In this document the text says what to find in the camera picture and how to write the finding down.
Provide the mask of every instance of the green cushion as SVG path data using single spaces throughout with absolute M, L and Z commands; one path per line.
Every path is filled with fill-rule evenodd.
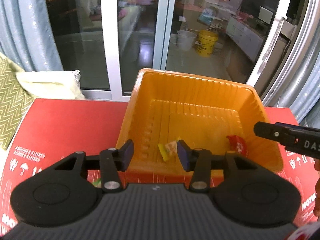
M 0 62 L 0 148 L 6 150 L 24 113 L 33 102 L 10 68 L 7 59 Z

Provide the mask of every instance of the red cardboard box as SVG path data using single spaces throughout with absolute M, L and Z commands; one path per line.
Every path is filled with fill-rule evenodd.
M 271 123 L 282 122 L 298 125 L 289 108 L 266 107 L 265 110 Z M 314 159 L 288 152 L 280 144 L 279 148 L 284 166 L 283 170 L 278 172 L 278 175 L 295 185 L 301 195 L 301 206 L 294 223 L 300 227 L 308 222 L 317 221 L 317 218 L 313 215 L 313 208 L 316 198 L 315 185 L 319 175 L 314 169 Z
M 79 100 L 36 99 L 22 121 L 13 140 L 0 182 L 2 220 L 0 235 L 14 227 L 17 220 L 10 207 L 10 194 L 15 186 L 35 173 L 47 168 L 75 151 L 96 155 L 103 149 L 114 147 L 120 132 L 127 103 Z M 297 125 L 288 108 L 266 108 L 272 123 L 286 122 Z M 295 224 L 301 226 L 316 221 L 314 187 L 319 176 L 314 170 L 314 160 L 286 152 L 279 146 L 284 169 L 279 175 L 300 191 L 301 208 Z M 191 177 L 157 174 L 119 173 L 122 183 L 185 183 Z M 99 171 L 89 171 L 88 180 L 100 177 Z M 223 178 L 211 180 L 217 186 Z

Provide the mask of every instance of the yellow bucket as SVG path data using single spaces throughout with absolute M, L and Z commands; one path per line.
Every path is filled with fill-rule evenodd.
M 213 46 L 218 40 L 218 35 L 213 32 L 202 30 L 199 33 L 199 39 L 197 40 L 197 53 L 202 57 L 210 57 L 212 54 Z

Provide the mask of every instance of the orange plastic tray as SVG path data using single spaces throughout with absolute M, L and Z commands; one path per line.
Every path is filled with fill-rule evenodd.
M 190 148 L 213 154 L 230 150 L 227 135 L 245 139 L 248 158 L 271 171 L 280 171 L 276 142 L 253 133 L 256 122 L 268 122 L 254 88 L 215 78 L 152 69 L 140 70 L 117 147 L 134 142 L 129 171 L 186 175 L 178 157 L 164 162 L 157 144 L 181 137 Z M 222 171 L 212 171 L 221 176 Z

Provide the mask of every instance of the curtain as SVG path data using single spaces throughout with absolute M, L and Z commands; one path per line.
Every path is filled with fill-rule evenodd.
M 309 112 L 317 111 L 315 104 L 320 98 L 319 8 L 320 0 L 308 1 L 290 55 L 263 99 L 266 106 L 289 107 L 300 125 L 305 125 Z
M 320 100 L 313 106 L 300 125 L 320 129 Z
M 26 71 L 63 71 L 45 0 L 0 0 L 0 50 Z
M 320 26 L 318 25 L 299 68 L 276 106 L 289 107 L 300 123 L 320 98 Z

